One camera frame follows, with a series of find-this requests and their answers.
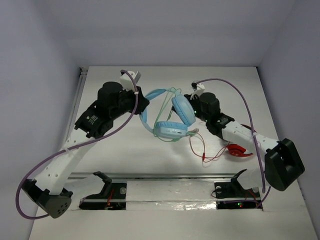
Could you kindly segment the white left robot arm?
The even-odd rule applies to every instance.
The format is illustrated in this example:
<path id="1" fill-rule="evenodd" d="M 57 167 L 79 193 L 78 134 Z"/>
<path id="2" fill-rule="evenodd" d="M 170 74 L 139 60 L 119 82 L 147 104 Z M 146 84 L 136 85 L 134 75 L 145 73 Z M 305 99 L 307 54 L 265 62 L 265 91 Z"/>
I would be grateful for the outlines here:
<path id="1" fill-rule="evenodd" d="M 48 165 L 33 179 L 30 172 L 21 181 L 18 192 L 23 191 L 45 217 L 61 217 L 67 209 L 78 208 L 87 197 L 109 198 L 113 194 L 112 179 L 101 171 L 67 183 L 70 174 L 99 141 L 118 133 L 125 125 L 113 130 L 114 121 L 128 113 L 129 119 L 146 109 L 150 101 L 144 97 L 140 86 L 109 81 L 98 90 L 97 99 L 80 115 L 74 132 L 63 148 L 43 160 Z"/>

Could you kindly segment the light blue headphones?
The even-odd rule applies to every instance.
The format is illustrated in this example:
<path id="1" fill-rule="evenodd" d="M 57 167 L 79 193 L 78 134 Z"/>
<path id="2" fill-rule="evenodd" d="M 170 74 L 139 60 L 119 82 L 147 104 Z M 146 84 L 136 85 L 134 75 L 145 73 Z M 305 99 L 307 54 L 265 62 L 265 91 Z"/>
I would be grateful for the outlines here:
<path id="1" fill-rule="evenodd" d="M 149 92 L 145 97 L 151 101 L 163 93 L 166 93 L 166 97 L 161 105 L 153 127 L 148 125 L 147 109 L 139 115 L 145 129 L 152 133 L 155 138 L 163 142 L 177 142 L 184 137 L 196 135 L 199 132 L 197 128 L 188 130 L 188 127 L 196 122 L 195 112 L 187 98 L 181 94 L 181 89 L 174 87 L 158 88 Z M 160 121 L 159 118 L 168 103 L 172 104 L 168 117 L 165 121 Z"/>

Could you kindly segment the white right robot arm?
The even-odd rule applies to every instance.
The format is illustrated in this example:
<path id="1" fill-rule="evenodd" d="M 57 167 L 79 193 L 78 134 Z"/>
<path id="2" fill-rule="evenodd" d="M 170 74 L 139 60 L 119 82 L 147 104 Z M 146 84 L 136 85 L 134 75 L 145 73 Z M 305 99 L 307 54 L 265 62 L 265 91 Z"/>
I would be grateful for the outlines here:
<path id="1" fill-rule="evenodd" d="M 213 93 L 186 94 L 185 97 L 196 118 L 205 122 L 212 135 L 256 154 L 258 167 L 243 169 L 234 176 L 230 189 L 235 196 L 241 197 L 255 187 L 272 187 L 283 192 L 305 172 L 298 150 L 290 139 L 268 138 L 241 125 L 221 112 L 220 102 Z"/>

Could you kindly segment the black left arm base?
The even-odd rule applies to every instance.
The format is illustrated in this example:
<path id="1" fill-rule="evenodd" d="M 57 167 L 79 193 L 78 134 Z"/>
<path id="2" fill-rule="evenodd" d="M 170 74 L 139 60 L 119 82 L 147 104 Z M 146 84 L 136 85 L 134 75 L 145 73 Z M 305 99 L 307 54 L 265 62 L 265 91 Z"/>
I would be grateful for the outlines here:
<path id="1" fill-rule="evenodd" d="M 88 195 L 81 200 L 79 208 L 81 210 L 126 210 L 127 183 L 113 183 L 110 177 L 100 171 L 94 172 L 93 175 L 102 180 L 103 186 L 98 193 Z"/>

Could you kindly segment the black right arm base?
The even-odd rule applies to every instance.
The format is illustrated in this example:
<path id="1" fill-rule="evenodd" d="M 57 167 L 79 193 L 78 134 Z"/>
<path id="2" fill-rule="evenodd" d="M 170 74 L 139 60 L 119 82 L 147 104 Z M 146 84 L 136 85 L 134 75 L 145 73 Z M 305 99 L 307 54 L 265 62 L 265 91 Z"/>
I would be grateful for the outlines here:
<path id="1" fill-rule="evenodd" d="M 229 181 L 216 182 L 211 196 L 216 200 L 218 210 L 262 209 L 260 193 L 244 189 L 238 178 L 247 169 L 236 173 Z"/>

